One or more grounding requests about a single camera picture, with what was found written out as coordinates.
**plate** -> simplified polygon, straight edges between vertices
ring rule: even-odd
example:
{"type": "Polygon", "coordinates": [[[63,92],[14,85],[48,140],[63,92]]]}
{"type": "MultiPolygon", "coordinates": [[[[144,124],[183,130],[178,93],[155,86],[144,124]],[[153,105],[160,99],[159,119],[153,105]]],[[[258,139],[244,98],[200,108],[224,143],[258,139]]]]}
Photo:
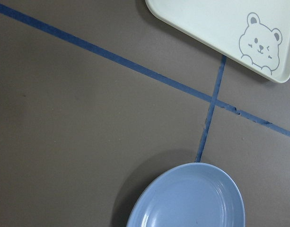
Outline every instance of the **plate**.
{"type": "Polygon", "coordinates": [[[245,210],[221,169],[189,163],[154,180],[136,202],[127,227],[244,227],[245,210]]]}
{"type": "Polygon", "coordinates": [[[290,78],[290,0],[146,3],[160,20],[265,78],[290,78]]]}

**white tray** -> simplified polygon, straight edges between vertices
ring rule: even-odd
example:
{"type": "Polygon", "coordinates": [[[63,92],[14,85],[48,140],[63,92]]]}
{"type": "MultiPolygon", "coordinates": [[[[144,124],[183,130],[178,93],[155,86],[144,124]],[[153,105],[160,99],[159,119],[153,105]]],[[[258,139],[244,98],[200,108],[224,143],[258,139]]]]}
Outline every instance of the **white tray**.
{"type": "Polygon", "coordinates": [[[290,78],[290,0],[146,0],[160,20],[277,83],[290,78]]]}

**bear drawing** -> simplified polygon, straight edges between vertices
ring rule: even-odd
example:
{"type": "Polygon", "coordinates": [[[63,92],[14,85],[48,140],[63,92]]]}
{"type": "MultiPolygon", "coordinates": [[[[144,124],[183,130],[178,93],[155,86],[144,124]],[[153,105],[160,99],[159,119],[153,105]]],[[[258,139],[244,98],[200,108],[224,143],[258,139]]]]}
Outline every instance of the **bear drawing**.
{"type": "Polygon", "coordinates": [[[239,49],[242,60],[257,66],[264,73],[272,75],[279,66],[279,45],[282,41],[280,30],[269,29],[260,23],[256,13],[249,13],[248,27],[239,39],[239,49]]]}

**blue tape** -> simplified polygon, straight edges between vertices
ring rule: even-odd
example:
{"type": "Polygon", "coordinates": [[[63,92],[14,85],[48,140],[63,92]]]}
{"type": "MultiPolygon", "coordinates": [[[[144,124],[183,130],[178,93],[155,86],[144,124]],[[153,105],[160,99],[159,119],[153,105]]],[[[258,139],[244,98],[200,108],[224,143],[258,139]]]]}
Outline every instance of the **blue tape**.
{"type": "Polygon", "coordinates": [[[81,48],[83,48],[85,50],[88,50],[90,52],[96,53],[96,54],[98,54],[98,55],[100,55],[100,56],[102,56],[104,58],[107,58],[107,59],[109,59],[111,61],[114,61],[114,62],[116,62],[118,64],[121,64],[121,65],[123,65],[123,66],[125,66],[125,67],[127,67],[129,69],[132,69],[132,70],[134,70],[136,72],[139,72],[139,73],[141,73],[143,75],[146,75],[146,76],[148,76],[150,78],[158,80],[158,81],[160,81],[160,82],[162,82],[164,84],[167,84],[167,85],[169,85],[171,87],[174,87],[174,88],[176,88],[178,90],[181,90],[183,92],[191,94],[191,95],[193,95],[193,96],[195,96],[197,98],[200,98],[200,99],[205,100],[207,102],[211,101],[211,96],[209,96],[209,95],[206,95],[206,94],[204,94],[204,93],[202,93],[202,92],[200,92],[200,91],[198,91],[196,89],[193,89],[193,88],[188,87],[188,86],[186,86],[184,84],[181,84],[181,83],[179,83],[179,82],[177,82],[175,80],[167,78],[167,77],[165,77],[165,76],[163,76],[163,75],[161,75],[161,74],[159,74],[157,72],[149,70],[149,69],[147,69],[147,68],[145,68],[145,67],[143,67],[143,66],[141,66],[139,64],[136,64],[136,63],[134,63],[134,62],[132,62],[132,61],[130,61],[128,59],[125,59],[125,58],[123,58],[123,57],[121,57],[121,56],[119,56],[119,55],[117,55],[115,53],[107,51],[107,50],[105,50],[105,49],[103,49],[103,48],[101,48],[99,46],[91,44],[91,43],[89,43],[89,42],[87,42],[85,40],[82,40],[82,39],[74,36],[74,35],[71,35],[71,34],[66,33],[64,31],[61,31],[61,30],[59,30],[59,29],[57,29],[57,28],[55,28],[55,27],[53,27],[51,25],[48,25],[48,24],[46,24],[44,22],[41,22],[41,21],[39,21],[39,20],[37,20],[37,19],[35,19],[33,17],[27,16],[27,15],[25,15],[23,13],[20,13],[20,12],[14,10],[14,9],[11,9],[11,8],[9,8],[7,6],[2,5],[2,4],[0,4],[0,13],[4,14],[6,16],[9,16],[9,17],[11,17],[11,18],[13,18],[15,20],[18,20],[20,22],[23,22],[23,23],[25,23],[27,25],[30,25],[30,26],[32,26],[34,28],[37,28],[37,29],[39,29],[39,30],[41,30],[43,32],[49,33],[49,34],[51,34],[53,36],[56,36],[56,37],[58,37],[58,38],[60,38],[60,39],[62,39],[64,41],[67,41],[67,42],[69,42],[71,44],[79,46],[79,47],[81,47],[81,48]]]}
{"type": "Polygon", "coordinates": [[[250,113],[248,113],[246,111],[238,110],[236,107],[234,107],[234,106],[232,106],[230,104],[227,104],[227,103],[224,103],[224,102],[222,102],[220,100],[217,100],[216,101],[216,106],[224,108],[224,109],[226,109],[226,110],[228,110],[228,111],[230,111],[232,113],[235,113],[237,115],[245,117],[245,118],[247,118],[247,119],[249,119],[249,120],[251,120],[251,121],[253,121],[255,123],[258,123],[258,124],[263,125],[263,126],[269,128],[269,129],[272,129],[272,130],[274,130],[276,132],[279,132],[279,133],[281,133],[281,134],[283,134],[285,136],[289,136],[290,137],[290,131],[289,130],[286,130],[286,129],[282,128],[282,127],[279,127],[278,125],[273,124],[273,123],[271,123],[269,121],[266,121],[266,120],[264,120],[264,119],[262,119],[260,117],[254,116],[254,115],[252,115],[252,114],[250,114],[250,113]]]}
{"type": "Polygon", "coordinates": [[[203,132],[202,132],[202,137],[201,137],[200,145],[198,147],[195,162],[200,162],[201,158],[202,158],[202,152],[205,148],[206,140],[207,140],[208,133],[209,133],[209,128],[210,128],[212,117],[213,117],[215,102],[217,100],[217,96],[218,96],[219,91],[220,91],[220,84],[221,84],[222,75],[223,75],[224,69],[225,69],[226,59],[227,59],[227,57],[225,55],[223,55],[221,58],[219,72],[217,74],[212,99],[211,99],[210,106],[208,109],[205,128],[203,129],[203,132]]]}

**light blue bowl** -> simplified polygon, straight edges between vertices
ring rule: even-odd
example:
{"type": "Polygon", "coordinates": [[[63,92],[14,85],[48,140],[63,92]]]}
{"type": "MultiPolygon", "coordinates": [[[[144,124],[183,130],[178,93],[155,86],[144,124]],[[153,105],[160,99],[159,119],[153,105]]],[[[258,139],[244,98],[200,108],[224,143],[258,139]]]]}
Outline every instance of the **light blue bowl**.
{"type": "Polygon", "coordinates": [[[154,180],[136,202],[127,227],[244,227],[234,181],[221,169],[189,163],[154,180]]]}

